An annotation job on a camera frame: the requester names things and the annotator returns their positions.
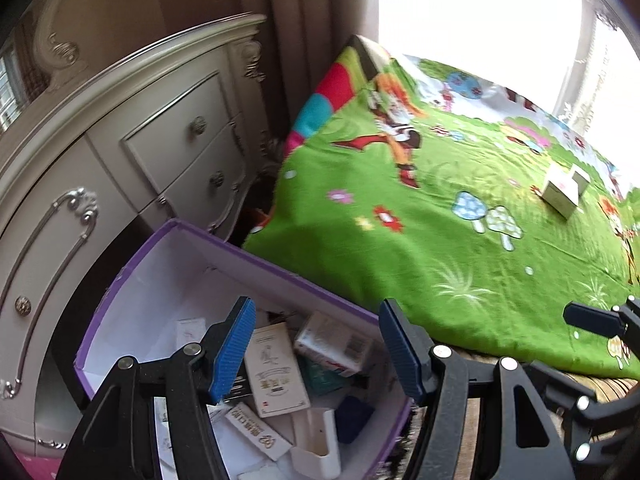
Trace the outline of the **white box with green print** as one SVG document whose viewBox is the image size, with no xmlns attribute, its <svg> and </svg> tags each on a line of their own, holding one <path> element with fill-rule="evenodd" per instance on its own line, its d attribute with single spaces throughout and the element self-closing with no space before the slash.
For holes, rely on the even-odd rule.
<svg viewBox="0 0 640 480">
<path fill-rule="evenodd" d="M 285 322 L 256 328 L 244 363 L 260 418 L 310 408 L 310 400 Z"/>
</svg>

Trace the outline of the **long white red-text box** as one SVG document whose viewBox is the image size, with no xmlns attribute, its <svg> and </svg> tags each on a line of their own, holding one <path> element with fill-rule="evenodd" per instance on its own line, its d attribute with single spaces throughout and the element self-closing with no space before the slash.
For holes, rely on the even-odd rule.
<svg viewBox="0 0 640 480">
<path fill-rule="evenodd" d="M 249 440 L 254 448 L 274 462 L 288 454 L 293 447 L 289 440 L 282 437 L 243 402 L 230 408 L 224 418 Z"/>
</svg>

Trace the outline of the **teal rectangular box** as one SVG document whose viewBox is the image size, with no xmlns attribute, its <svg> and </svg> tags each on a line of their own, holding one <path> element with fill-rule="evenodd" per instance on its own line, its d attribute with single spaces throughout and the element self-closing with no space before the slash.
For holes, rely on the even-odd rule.
<svg viewBox="0 0 640 480">
<path fill-rule="evenodd" d="M 303 373 L 305 385 L 316 396 L 340 390 L 348 386 L 348 380 L 330 370 L 326 370 L 320 364 L 307 358 L 300 359 L 300 369 Z"/>
</svg>

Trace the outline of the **white plastic case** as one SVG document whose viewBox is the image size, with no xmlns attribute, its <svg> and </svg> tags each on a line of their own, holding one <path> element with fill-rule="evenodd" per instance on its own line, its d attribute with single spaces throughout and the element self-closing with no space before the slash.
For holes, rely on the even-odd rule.
<svg viewBox="0 0 640 480">
<path fill-rule="evenodd" d="M 290 453 L 294 470 L 311 479 L 337 479 L 342 465 L 332 408 L 294 412 L 292 424 L 295 445 Z"/>
</svg>

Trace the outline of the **white tall box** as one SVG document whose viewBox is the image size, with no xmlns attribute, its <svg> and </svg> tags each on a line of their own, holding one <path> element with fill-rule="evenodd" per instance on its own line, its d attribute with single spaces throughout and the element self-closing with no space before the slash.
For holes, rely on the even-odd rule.
<svg viewBox="0 0 640 480">
<path fill-rule="evenodd" d="M 558 164 L 552 164 L 544 176 L 540 197 L 561 217 L 568 220 L 579 206 L 582 194 L 591 183 L 585 170 L 577 165 L 566 170 Z"/>
</svg>

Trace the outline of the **white barcode label box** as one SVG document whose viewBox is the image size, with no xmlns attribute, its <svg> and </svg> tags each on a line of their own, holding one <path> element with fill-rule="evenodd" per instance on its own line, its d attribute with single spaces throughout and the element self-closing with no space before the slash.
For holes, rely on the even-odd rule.
<svg viewBox="0 0 640 480">
<path fill-rule="evenodd" d="M 372 346 L 371 338 L 319 312 L 306 319 L 293 344 L 301 356 L 342 377 L 363 371 Z"/>
</svg>

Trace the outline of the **dark blue small box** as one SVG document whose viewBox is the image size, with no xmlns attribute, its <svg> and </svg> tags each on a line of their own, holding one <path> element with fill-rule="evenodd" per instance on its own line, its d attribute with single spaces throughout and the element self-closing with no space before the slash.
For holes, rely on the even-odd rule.
<svg viewBox="0 0 640 480">
<path fill-rule="evenodd" d="M 352 444 L 369 422 L 374 407 L 356 396 L 345 396 L 334 411 L 337 441 Z"/>
</svg>

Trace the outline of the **striped sofa cushion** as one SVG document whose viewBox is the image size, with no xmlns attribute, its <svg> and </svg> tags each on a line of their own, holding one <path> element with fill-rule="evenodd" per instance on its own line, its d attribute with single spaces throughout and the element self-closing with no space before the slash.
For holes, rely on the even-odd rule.
<svg viewBox="0 0 640 480">
<path fill-rule="evenodd" d="M 408 479 L 454 478 L 471 400 L 480 402 L 473 479 L 638 478 L 637 393 L 600 403 L 544 364 L 481 363 L 444 346 L 392 357 L 402 388 L 426 411 Z"/>
</svg>

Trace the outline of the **purple storage box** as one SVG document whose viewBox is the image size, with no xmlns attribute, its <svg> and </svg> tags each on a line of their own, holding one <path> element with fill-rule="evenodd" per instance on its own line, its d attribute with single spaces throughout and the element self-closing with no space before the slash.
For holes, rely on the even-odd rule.
<svg viewBox="0 0 640 480">
<path fill-rule="evenodd" d="M 180 220 L 170 220 L 134 254 L 103 296 L 76 353 L 74 367 L 92 396 L 121 356 L 154 361 L 171 356 L 186 334 L 203 335 L 247 296 L 257 326 L 283 313 L 295 330 L 319 311 L 370 337 L 374 408 L 354 442 L 340 447 L 342 476 L 370 479 L 390 455 L 410 412 L 382 345 L 375 314 Z"/>
</svg>

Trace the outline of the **white lace curtain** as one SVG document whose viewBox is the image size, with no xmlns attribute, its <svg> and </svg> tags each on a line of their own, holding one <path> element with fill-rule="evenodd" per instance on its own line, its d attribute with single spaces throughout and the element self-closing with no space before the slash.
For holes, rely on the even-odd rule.
<svg viewBox="0 0 640 480">
<path fill-rule="evenodd" d="M 614 167 L 639 177 L 639 58 L 620 26 L 594 14 L 559 118 Z"/>
</svg>

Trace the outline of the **cream ornate dresser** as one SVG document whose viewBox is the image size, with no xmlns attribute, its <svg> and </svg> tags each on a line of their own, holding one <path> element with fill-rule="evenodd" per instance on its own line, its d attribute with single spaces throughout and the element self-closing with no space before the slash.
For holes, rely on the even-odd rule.
<svg viewBox="0 0 640 480">
<path fill-rule="evenodd" d="M 1 140 L 1 433 L 60 456 L 70 408 L 43 418 L 41 370 L 76 289 L 132 222 L 228 237 L 264 166 L 262 14 L 191 27 L 114 63 Z"/>
</svg>

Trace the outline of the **colourful cartoon print cloth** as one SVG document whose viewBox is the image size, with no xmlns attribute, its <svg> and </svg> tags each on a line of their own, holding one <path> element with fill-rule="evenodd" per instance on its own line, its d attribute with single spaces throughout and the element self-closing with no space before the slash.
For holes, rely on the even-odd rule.
<svg viewBox="0 0 640 480">
<path fill-rule="evenodd" d="M 568 220 L 540 197 L 552 164 L 591 179 Z M 368 310 L 393 298 L 445 344 L 639 375 L 620 338 L 563 320 L 638 295 L 638 188 L 514 91 L 363 37 L 296 118 L 244 248 Z"/>
</svg>

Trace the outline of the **left brown curtain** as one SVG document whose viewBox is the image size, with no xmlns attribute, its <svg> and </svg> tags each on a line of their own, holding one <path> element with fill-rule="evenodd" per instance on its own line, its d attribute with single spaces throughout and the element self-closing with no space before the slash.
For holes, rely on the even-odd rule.
<svg viewBox="0 0 640 480">
<path fill-rule="evenodd" d="M 258 35 L 270 131 L 260 150 L 270 162 L 284 157 L 284 142 L 308 96 L 354 35 L 378 36 L 378 0 L 240 0 L 267 18 Z"/>
</svg>

